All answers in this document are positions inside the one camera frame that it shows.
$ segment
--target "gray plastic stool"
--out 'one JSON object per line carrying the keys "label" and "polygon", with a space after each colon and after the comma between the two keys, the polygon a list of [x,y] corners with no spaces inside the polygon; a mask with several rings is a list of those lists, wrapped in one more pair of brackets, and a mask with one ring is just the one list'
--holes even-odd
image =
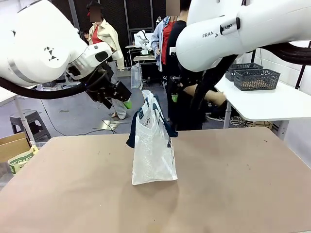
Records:
{"label": "gray plastic stool", "polygon": [[[31,109],[24,109],[23,114],[25,115],[25,118],[29,124],[31,132],[34,135],[35,140],[38,140],[44,136],[47,136],[49,139],[51,138],[51,135],[50,135],[47,127],[45,126],[43,120],[41,119],[41,117],[37,111],[31,110]],[[35,123],[36,120],[39,121],[40,125],[36,125],[36,123]],[[14,134],[25,131],[23,123],[21,122],[21,119],[17,113],[10,116],[10,121],[11,121],[12,130],[13,130]],[[16,129],[17,125],[21,129],[19,132]]]}

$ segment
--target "floor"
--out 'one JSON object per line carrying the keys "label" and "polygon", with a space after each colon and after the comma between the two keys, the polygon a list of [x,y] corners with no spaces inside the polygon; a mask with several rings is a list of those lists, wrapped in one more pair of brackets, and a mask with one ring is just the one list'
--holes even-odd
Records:
{"label": "floor", "polygon": [[[121,77],[120,80],[127,87],[131,87],[130,77]],[[149,89],[159,96],[160,104],[165,116],[167,116],[167,100],[163,87],[155,85],[144,89]],[[116,133],[130,133],[130,123],[132,122],[133,115],[144,102],[141,91],[138,89],[132,89],[131,100],[133,102],[133,108],[128,110],[128,118],[122,121],[125,124],[121,124],[115,130]],[[53,128],[47,114],[45,113],[41,100],[26,98],[20,100],[20,104],[23,109],[33,109],[40,113],[40,116],[52,137],[62,136]],[[99,128],[101,125],[102,120],[111,119],[108,114],[113,112],[112,109],[109,110],[104,105],[98,102],[93,102],[86,93],[58,100],[43,100],[43,104],[55,128],[66,136],[86,134],[96,130],[96,128]],[[0,107],[0,138],[13,134],[9,116],[16,111],[14,102],[10,102]],[[220,129],[222,127],[222,122],[210,121],[204,123],[204,129]],[[110,133],[112,132],[100,131],[90,133],[90,135]]]}

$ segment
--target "black plastic basket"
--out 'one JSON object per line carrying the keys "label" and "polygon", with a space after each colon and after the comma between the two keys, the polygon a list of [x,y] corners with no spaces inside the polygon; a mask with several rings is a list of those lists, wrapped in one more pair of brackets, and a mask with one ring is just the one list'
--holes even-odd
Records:
{"label": "black plastic basket", "polygon": [[279,78],[270,69],[236,70],[234,85],[241,91],[275,90]]}
{"label": "black plastic basket", "polygon": [[230,68],[225,73],[225,77],[233,82],[234,81],[234,71],[240,70],[240,69],[262,69],[263,67],[256,64],[256,63],[243,63],[243,64],[232,64]]}

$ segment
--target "brown tabletop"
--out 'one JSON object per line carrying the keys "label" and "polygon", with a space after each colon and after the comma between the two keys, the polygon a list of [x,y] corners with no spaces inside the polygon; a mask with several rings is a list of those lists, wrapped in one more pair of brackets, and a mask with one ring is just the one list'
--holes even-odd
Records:
{"label": "brown tabletop", "polygon": [[311,230],[311,170],[268,129],[181,132],[178,181],[139,186],[127,138],[50,140],[0,192],[0,232]]}

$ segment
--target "black shirt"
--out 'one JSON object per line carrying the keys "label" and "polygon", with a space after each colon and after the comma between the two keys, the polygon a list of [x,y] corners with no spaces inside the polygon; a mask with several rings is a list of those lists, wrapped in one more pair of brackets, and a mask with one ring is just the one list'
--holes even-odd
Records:
{"label": "black shirt", "polygon": [[[186,26],[187,23],[185,21],[177,21],[172,28],[166,51],[166,68],[168,77],[178,77],[182,73],[187,73],[187,75],[197,75],[197,73],[186,69],[183,69],[181,72],[177,57],[170,56],[170,47],[176,47],[177,39]],[[204,108],[201,108],[196,113],[196,116],[193,116],[194,113],[190,112],[190,104],[192,100],[191,95],[188,95],[186,92],[182,91],[178,94],[178,99],[175,103],[172,100],[172,94],[168,91],[167,98],[169,118],[178,131],[202,129],[202,124],[205,120],[205,111],[203,110]]]}

